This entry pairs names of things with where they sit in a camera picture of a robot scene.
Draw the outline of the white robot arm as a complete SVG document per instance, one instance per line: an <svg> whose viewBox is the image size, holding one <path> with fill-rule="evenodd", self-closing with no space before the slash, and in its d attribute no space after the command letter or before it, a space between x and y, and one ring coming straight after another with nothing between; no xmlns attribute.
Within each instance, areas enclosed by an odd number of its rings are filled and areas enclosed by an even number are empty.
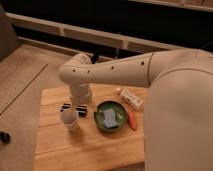
<svg viewBox="0 0 213 171"><path fill-rule="evenodd" d="M146 87L146 171L213 171L213 53L176 49L93 64L80 53L59 69L71 101L92 100L91 83Z"/></svg>

